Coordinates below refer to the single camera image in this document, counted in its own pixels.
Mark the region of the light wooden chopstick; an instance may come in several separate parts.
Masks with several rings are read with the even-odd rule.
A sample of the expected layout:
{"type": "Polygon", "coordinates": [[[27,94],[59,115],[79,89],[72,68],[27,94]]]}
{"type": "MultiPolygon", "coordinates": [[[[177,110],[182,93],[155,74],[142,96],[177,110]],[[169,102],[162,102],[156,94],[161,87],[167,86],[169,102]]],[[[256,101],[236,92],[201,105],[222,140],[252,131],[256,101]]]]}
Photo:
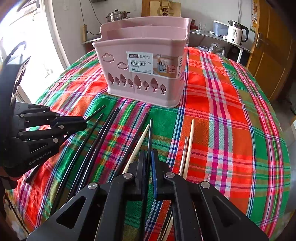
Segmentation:
{"type": "Polygon", "coordinates": [[[143,141],[145,139],[145,136],[147,135],[149,127],[150,127],[150,124],[148,124],[146,126],[143,134],[141,135],[140,139],[138,140],[138,142],[137,142],[137,144],[135,146],[135,149],[133,150],[133,152],[132,152],[132,154],[131,154],[131,156],[130,156],[130,158],[129,158],[129,160],[128,160],[128,162],[127,162],[127,164],[126,164],[126,166],[125,166],[125,168],[124,168],[124,170],[122,172],[122,174],[127,173],[129,165],[135,160],[135,158],[136,158],[136,156],[137,156],[137,154],[138,154],[138,152],[139,152],[139,150],[140,150],[140,148],[142,146],[142,143],[143,143],[143,141]]]}
{"type": "MultiPolygon", "coordinates": [[[[189,143],[188,143],[188,149],[187,149],[187,156],[186,156],[186,162],[185,162],[185,168],[184,173],[182,177],[186,180],[188,175],[188,169],[189,169],[189,163],[190,163],[190,157],[191,157],[191,150],[192,150],[192,143],[193,143],[193,136],[194,136],[194,124],[195,121],[192,120],[191,122],[191,129],[190,129],[190,136],[189,136],[189,143]]],[[[167,213],[167,217],[169,218],[168,221],[166,221],[166,225],[164,225],[164,233],[159,236],[159,240],[167,240],[168,236],[171,232],[171,228],[173,226],[173,214],[172,212],[167,213]]]]}

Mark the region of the white electric kettle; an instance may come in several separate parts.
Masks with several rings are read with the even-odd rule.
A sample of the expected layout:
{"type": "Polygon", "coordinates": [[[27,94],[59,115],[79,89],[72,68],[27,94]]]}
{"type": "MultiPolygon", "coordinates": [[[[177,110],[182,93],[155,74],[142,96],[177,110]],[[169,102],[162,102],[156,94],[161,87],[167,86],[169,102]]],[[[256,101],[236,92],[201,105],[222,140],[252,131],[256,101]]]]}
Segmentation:
{"type": "Polygon", "coordinates": [[[248,28],[233,20],[228,21],[228,23],[229,26],[226,41],[236,45],[241,45],[242,42],[247,42],[249,35],[248,28]]]}

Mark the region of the brown wooden chopstick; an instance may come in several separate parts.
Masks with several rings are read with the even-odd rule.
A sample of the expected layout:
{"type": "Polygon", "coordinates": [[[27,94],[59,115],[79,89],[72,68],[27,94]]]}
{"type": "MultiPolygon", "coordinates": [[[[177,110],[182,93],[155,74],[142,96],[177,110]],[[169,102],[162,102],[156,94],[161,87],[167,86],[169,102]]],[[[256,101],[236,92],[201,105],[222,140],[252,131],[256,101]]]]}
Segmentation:
{"type": "Polygon", "coordinates": [[[185,137],[185,143],[184,143],[184,148],[183,148],[183,153],[182,153],[182,158],[181,158],[181,163],[180,163],[180,169],[179,169],[179,175],[180,176],[182,176],[183,173],[184,173],[188,143],[189,143],[189,138],[185,137]]]}

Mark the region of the brown wooden door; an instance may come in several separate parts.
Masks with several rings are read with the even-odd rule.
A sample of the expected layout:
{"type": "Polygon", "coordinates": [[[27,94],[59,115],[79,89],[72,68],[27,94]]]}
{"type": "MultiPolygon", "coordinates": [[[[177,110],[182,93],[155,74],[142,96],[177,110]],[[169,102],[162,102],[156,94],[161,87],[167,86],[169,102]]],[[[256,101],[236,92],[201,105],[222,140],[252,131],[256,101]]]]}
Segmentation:
{"type": "Polygon", "coordinates": [[[257,26],[247,69],[270,101],[278,98],[295,58],[295,40],[267,1],[257,1],[257,26]]]}

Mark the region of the light wooden chopstick left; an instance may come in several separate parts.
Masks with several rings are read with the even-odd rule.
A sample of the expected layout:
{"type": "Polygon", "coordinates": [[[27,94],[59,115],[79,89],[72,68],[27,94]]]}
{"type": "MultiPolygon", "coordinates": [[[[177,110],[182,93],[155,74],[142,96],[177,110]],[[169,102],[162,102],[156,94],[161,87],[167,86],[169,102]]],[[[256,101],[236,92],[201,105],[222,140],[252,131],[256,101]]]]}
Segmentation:
{"type": "Polygon", "coordinates": [[[138,154],[138,152],[139,152],[139,150],[140,150],[140,148],[142,146],[142,143],[143,143],[143,141],[145,139],[145,136],[147,135],[149,127],[150,127],[150,124],[148,124],[146,126],[143,134],[141,135],[140,139],[138,140],[138,142],[137,142],[137,144],[135,146],[135,149],[133,150],[133,152],[132,152],[132,154],[131,154],[131,156],[130,156],[130,158],[129,158],[129,160],[128,160],[128,162],[127,162],[127,164],[126,164],[126,166],[125,166],[125,168],[124,168],[124,170],[122,172],[122,174],[127,173],[129,165],[135,160],[135,158],[136,158],[136,156],[137,156],[137,154],[138,154]]]}

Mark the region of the steel cooking pot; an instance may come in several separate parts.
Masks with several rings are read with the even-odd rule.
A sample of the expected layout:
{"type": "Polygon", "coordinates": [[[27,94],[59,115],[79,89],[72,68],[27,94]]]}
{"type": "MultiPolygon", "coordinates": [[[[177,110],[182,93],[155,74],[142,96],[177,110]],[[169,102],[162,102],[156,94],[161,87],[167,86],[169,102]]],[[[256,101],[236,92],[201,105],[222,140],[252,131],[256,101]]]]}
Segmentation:
{"type": "Polygon", "coordinates": [[[109,13],[106,18],[108,22],[113,22],[113,21],[119,21],[119,20],[124,20],[129,18],[129,11],[119,11],[116,9],[112,13],[109,13]]]}

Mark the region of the grey wall shelf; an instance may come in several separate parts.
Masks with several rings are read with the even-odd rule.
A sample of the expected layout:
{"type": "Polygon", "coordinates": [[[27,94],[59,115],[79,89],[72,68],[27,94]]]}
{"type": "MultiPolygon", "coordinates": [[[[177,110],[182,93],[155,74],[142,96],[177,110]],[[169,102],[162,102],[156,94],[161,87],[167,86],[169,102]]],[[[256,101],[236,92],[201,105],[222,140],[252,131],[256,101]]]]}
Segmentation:
{"type": "Polygon", "coordinates": [[[190,33],[191,34],[196,34],[196,35],[199,35],[199,36],[203,36],[203,37],[212,38],[212,39],[215,39],[215,40],[219,40],[219,41],[222,41],[222,42],[225,42],[227,44],[230,44],[230,45],[233,45],[233,46],[237,47],[239,49],[238,58],[236,60],[237,63],[240,63],[243,51],[251,53],[251,50],[245,48],[244,46],[241,46],[241,45],[238,45],[238,44],[235,44],[235,43],[232,43],[232,42],[228,42],[223,37],[219,37],[219,36],[216,36],[214,34],[210,34],[208,32],[200,32],[199,30],[190,30],[190,33]]]}

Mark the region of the grey plastic container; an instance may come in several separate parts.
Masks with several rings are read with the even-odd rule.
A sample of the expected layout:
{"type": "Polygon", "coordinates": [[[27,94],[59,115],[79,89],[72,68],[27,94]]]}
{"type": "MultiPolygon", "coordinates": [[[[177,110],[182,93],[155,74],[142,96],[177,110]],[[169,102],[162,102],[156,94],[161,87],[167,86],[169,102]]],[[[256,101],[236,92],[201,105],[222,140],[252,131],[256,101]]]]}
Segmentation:
{"type": "Polygon", "coordinates": [[[220,21],[214,20],[212,22],[213,33],[217,37],[224,37],[228,34],[228,27],[229,25],[226,23],[222,23],[220,21]]]}

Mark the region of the light wooden chopstick right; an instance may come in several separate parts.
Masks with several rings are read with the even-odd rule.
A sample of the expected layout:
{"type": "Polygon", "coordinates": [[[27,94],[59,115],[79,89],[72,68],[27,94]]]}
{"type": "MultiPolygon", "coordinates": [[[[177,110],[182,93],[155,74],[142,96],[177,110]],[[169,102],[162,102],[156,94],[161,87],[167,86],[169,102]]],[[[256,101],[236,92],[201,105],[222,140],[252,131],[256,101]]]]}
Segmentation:
{"type": "MultiPolygon", "coordinates": [[[[186,156],[186,162],[185,162],[185,168],[184,173],[182,177],[186,180],[188,175],[188,169],[189,169],[189,163],[190,163],[190,157],[191,157],[191,150],[192,150],[192,143],[193,143],[193,136],[194,136],[194,124],[195,121],[192,120],[191,122],[191,129],[190,129],[190,136],[189,136],[189,143],[188,143],[188,149],[187,149],[187,156],[186,156]]],[[[168,221],[166,221],[166,225],[164,225],[164,233],[159,236],[159,240],[167,240],[168,236],[171,232],[171,228],[173,226],[173,214],[172,212],[167,213],[167,217],[169,218],[168,221]]]]}

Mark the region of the brown cardboard box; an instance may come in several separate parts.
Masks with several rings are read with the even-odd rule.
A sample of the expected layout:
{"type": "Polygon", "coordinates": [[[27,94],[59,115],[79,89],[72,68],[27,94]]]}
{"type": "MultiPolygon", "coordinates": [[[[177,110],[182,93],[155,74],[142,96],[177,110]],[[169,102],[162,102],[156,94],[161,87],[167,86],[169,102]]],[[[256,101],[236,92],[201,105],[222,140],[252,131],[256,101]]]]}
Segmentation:
{"type": "Polygon", "coordinates": [[[176,1],[142,0],[141,16],[181,16],[181,3],[176,1]]]}

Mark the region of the colourful plaid tablecloth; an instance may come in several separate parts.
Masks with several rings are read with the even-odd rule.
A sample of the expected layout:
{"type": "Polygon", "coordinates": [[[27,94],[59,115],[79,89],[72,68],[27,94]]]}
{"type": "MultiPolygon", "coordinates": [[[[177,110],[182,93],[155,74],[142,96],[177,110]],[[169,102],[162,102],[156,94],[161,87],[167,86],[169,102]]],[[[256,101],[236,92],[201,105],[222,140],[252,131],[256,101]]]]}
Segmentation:
{"type": "Polygon", "coordinates": [[[268,98],[242,65],[189,49],[185,88],[176,108],[107,94],[91,51],[70,65],[37,100],[61,115],[119,113],[98,152],[89,181],[112,181],[135,134],[152,124],[152,148],[178,173],[185,138],[193,136],[187,180],[209,181],[269,237],[283,232],[290,160],[268,98]]]}

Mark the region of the pink plastic chopsticks basket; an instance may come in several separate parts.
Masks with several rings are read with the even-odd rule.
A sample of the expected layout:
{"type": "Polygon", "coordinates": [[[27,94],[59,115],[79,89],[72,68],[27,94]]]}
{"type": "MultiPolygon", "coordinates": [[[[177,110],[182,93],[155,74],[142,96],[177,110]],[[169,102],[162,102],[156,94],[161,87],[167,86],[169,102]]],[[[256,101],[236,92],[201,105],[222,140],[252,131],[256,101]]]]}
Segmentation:
{"type": "Polygon", "coordinates": [[[93,43],[110,95],[176,107],[185,87],[191,19],[146,16],[108,22],[93,43]]]}

